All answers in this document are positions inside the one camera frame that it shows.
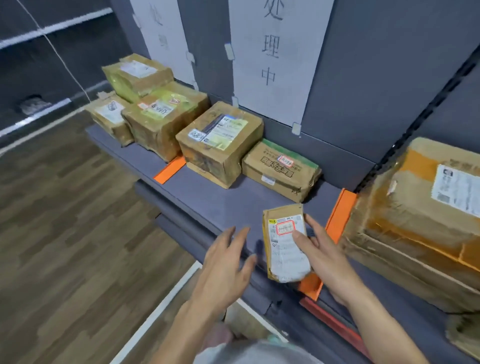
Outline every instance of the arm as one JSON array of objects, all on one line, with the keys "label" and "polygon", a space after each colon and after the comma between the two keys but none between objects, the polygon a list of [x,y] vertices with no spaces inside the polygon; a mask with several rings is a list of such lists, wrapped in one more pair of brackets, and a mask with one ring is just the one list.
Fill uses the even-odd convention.
[{"label": "arm", "polygon": [[305,221],[313,228],[315,237],[308,238],[294,231],[295,243],[334,298],[352,314],[373,362],[428,364],[412,339],[363,284],[322,226],[309,215],[305,215]]},{"label": "arm", "polygon": [[208,249],[190,300],[180,308],[150,364],[193,363],[215,320],[241,297],[250,282],[256,256],[249,256],[239,271],[240,253],[249,230],[240,230],[230,243],[235,231],[230,228]]}]

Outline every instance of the right hand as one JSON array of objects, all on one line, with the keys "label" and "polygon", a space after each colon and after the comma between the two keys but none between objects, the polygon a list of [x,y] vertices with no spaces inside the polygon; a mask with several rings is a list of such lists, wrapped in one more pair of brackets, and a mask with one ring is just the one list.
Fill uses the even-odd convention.
[{"label": "right hand", "polygon": [[333,297],[348,307],[368,289],[325,229],[308,214],[305,214],[305,221],[313,228],[315,236],[309,238],[294,231],[293,240]]}]

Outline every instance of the cable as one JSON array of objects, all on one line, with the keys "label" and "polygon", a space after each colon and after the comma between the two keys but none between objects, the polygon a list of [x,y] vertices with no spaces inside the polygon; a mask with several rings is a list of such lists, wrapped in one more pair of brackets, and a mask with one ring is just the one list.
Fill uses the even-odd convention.
[{"label": "cable", "polygon": [[52,47],[53,51],[55,52],[55,54],[58,56],[58,58],[60,59],[60,61],[62,62],[63,66],[65,67],[65,69],[67,70],[67,72],[70,74],[70,76],[73,78],[73,80],[77,83],[77,85],[82,89],[82,91],[84,92],[85,96],[87,97],[87,100],[88,102],[91,102],[92,100],[90,100],[90,97],[88,97],[88,93],[85,91],[85,89],[82,87],[82,85],[80,84],[80,82],[78,82],[78,80],[75,78],[75,76],[73,75],[73,73],[70,71],[70,69],[67,67],[67,64],[65,63],[65,61],[63,60],[63,58],[60,56],[60,54],[57,52],[57,50],[55,49],[55,47],[53,46],[52,42],[50,42],[50,39],[47,37],[47,35],[43,32],[43,29],[40,27],[40,24],[37,23],[37,21],[35,20],[35,18],[33,17],[33,15],[27,10],[27,8],[22,4],[22,2],[20,0],[17,0],[17,3],[20,4],[20,6],[23,8],[23,10],[26,11],[26,13],[30,16],[30,18],[32,18],[32,20],[34,21],[37,29],[42,32],[42,35],[45,37],[45,39],[47,40],[47,42],[50,44],[50,46]]}]

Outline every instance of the sticker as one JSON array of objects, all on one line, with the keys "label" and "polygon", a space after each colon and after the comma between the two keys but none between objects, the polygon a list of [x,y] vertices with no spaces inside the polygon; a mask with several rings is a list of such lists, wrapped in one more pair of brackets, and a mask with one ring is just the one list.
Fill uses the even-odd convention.
[{"label": "sticker", "polygon": [[262,174],[262,181],[268,183],[271,186],[275,184],[275,179],[265,176],[264,174]]},{"label": "sticker", "polygon": [[301,280],[311,270],[307,256],[293,241],[294,230],[305,234],[302,215],[268,221],[271,248],[270,271],[282,283]]},{"label": "sticker", "polygon": [[123,109],[124,107],[121,103],[112,100],[108,104],[96,108],[95,112],[99,113],[105,119],[111,121],[114,124],[120,124],[124,121],[120,113]]},{"label": "sticker", "polygon": [[137,78],[144,78],[157,72],[156,68],[137,61],[126,62],[120,66],[120,69]]},{"label": "sticker", "polygon": [[201,142],[207,136],[207,134],[201,132],[200,130],[192,129],[188,133],[188,136],[197,142]]},{"label": "sticker", "polygon": [[205,144],[225,150],[247,125],[247,121],[225,115],[203,139]]},{"label": "sticker", "polygon": [[291,160],[290,158],[287,158],[284,155],[279,156],[277,160],[287,168],[290,168],[291,166],[293,166],[293,160]]},{"label": "sticker", "polygon": [[175,110],[176,107],[177,105],[173,105],[170,103],[167,104],[163,101],[157,100],[154,103],[150,104],[148,108],[142,111],[142,113],[156,119],[163,119],[168,114],[170,114],[173,110]]},{"label": "sticker", "polygon": [[480,177],[440,164],[432,198],[480,218]]},{"label": "sticker", "polygon": [[395,191],[397,183],[398,183],[398,182],[397,182],[396,180],[392,180],[392,181],[390,182],[390,187],[388,187],[387,196],[388,196],[389,194],[392,194],[392,193]]}]

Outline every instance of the barcode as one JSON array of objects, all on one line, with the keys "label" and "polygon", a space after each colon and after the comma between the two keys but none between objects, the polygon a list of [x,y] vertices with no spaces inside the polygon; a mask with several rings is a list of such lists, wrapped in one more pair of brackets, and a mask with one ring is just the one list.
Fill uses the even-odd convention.
[{"label": "barcode", "polygon": [[446,196],[446,195],[444,195],[444,194],[440,194],[440,193],[439,193],[439,194],[437,195],[437,199],[438,199],[438,201],[440,201],[440,202],[445,202],[446,204],[449,204],[449,203],[450,203],[450,197],[449,197],[449,196]]}]

